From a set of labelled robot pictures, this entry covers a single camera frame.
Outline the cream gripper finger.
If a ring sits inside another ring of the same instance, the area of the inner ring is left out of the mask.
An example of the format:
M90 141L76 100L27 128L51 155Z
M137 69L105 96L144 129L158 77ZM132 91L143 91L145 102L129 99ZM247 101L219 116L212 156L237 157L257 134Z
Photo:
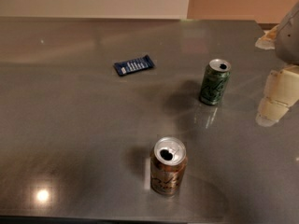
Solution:
M299 66L272 70L266 80L256 122L263 127L278 123L299 100Z
M274 49L277 38L278 26L271 30L265 31L264 35L257 39L255 46L259 49Z

